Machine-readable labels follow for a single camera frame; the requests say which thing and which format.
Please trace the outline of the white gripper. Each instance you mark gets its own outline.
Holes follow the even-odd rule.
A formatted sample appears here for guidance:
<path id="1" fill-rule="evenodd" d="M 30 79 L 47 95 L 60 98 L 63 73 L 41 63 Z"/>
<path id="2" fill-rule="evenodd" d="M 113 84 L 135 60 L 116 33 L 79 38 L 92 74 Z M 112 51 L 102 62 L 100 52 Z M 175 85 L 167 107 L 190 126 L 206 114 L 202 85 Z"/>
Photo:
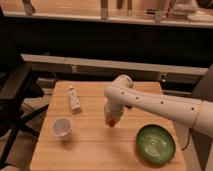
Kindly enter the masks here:
<path id="1" fill-rule="evenodd" d="M 116 123 L 118 123 L 123 113 L 124 113 L 123 108 L 114 110 L 114 109 L 111 109 L 108 105 L 105 105 L 104 106 L 105 123 L 108 124 L 109 120 L 111 119 L 114 119 Z"/>

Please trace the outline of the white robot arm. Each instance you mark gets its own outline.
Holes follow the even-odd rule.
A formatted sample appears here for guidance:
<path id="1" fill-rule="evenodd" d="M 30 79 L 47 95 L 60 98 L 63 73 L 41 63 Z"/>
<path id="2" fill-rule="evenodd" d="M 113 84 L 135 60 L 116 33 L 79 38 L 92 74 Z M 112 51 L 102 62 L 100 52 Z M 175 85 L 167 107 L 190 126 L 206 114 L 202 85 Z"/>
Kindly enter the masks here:
<path id="1" fill-rule="evenodd" d="M 163 94 L 147 93 L 133 89 L 127 75 L 118 76 L 104 89 L 106 123 L 114 126 L 121 118 L 124 107 L 156 114 L 192 128 L 213 138 L 213 102 Z"/>

